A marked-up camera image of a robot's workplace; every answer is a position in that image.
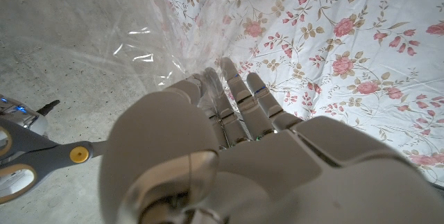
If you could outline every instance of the clear plastic sheet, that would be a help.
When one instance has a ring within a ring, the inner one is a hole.
[[[216,67],[239,27],[224,24],[226,16],[221,12],[229,11],[228,0],[195,2],[195,8],[190,8],[199,10],[195,24],[181,24],[169,1],[129,1],[136,5],[119,15],[110,36],[100,43],[102,58],[88,62],[117,74],[146,77],[149,71],[148,79],[157,89]]]

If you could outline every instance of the scissor handle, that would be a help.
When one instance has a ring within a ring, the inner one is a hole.
[[[0,117],[0,161],[17,152],[52,148],[58,144],[12,121]]]
[[[0,130],[5,133],[7,141],[6,145],[2,146],[3,150],[6,150],[3,154],[5,159],[0,160],[0,204],[30,191],[50,172],[86,162],[94,155],[92,143],[89,141],[59,145],[2,119]],[[43,149],[25,152],[32,147]]]

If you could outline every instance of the yellow screw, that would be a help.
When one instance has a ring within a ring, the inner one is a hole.
[[[69,158],[75,163],[82,163],[88,159],[89,152],[85,147],[77,146],[69,153]]]

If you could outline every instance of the gray floor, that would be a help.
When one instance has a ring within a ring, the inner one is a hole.
[[[131,9],[127,1],[0,0],[0,8],[0,93],[34,109],[59,99],[47,117],[52,140],[104,140],[120,112],[156,89],[149,66],[136,76],[100,65],[117,18]],[[99,163],[55,171],[0,206],[0,222],[102,223]]]

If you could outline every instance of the floral bedsheet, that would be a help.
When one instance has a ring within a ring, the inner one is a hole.
[[[444,185],[444,0],[165,1],[182,47],[220,24],[220,56],[287,112],[364,131]]]

